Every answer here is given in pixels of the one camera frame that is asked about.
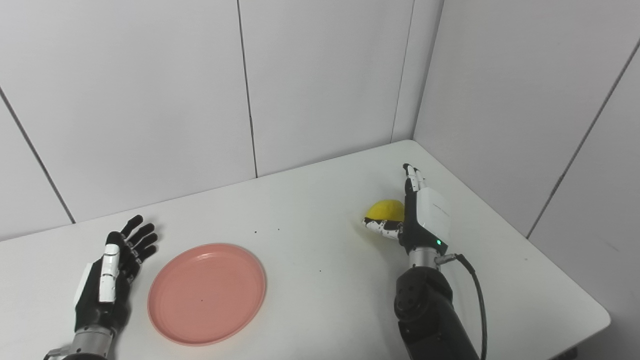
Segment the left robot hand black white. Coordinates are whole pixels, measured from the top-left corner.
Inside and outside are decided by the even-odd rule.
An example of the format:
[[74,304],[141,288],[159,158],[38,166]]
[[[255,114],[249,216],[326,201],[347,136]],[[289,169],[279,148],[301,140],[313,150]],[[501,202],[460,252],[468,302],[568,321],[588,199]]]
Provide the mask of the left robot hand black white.
[[142,264],[157,250],[155,225],[133,216],[120,231],[110,232],[103,255],[87,272],[75,304],[74,331],[101,327],[120,333],[130,317],[130,292]]

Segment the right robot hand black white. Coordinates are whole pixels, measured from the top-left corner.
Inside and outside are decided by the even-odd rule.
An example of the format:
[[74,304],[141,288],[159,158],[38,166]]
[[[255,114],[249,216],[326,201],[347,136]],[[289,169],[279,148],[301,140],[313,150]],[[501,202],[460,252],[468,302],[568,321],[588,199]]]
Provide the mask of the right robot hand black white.
[[450,206],[438,191],[427,186],[418,168],[409,163],[402,168],[406,174],[404,201],[375,203],[362,223],[387,239],[397,240],[407,254],[430,248],[444,256],[450,238]]

